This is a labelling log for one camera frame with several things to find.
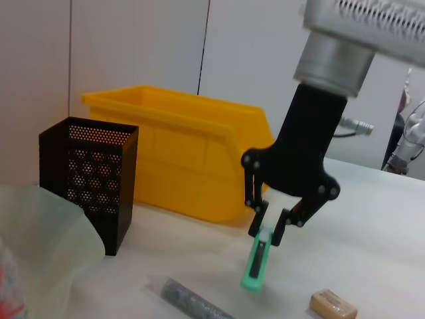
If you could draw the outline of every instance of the beige eraser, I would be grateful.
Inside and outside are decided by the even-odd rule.
[[[310,308],[325,319],[355,319],[357,309],[339,298],[329,289],[316,292],[311,296]]]

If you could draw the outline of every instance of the yellow plastic bin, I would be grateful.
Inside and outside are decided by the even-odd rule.
[[[240,158],[274,141],[261,108],[150,86],[82,101],[95,120],[139,126],[136,201],[217,223],[247,214]]]

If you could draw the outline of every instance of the black mesh pen holder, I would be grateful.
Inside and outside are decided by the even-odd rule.
[[[131,224],[137,126],[69,117],[39,136],[40,186],[79,205],[115,256]]]

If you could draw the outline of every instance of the green plastic object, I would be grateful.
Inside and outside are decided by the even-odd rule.
[[[244,276],[240,282],[242,288],[253,292],[261,291],[272,244],[272,235],[273,231],[263,226],[256,235]]]

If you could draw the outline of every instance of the white tabletop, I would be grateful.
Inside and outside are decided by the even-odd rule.
[[[425,318],[425,182],[331,159],[325,168],[339,198],[303,229],[287,228],[261,294],[239,285],[246,229],[135,205],[118,255],[74,283],[66,319],[186,318],[146,288],[149,276],[170,276],[237,319],[311,318],[309,298],[322,288],[360,319]],[[297,201],[275,191],[266,199],[269,221]]]

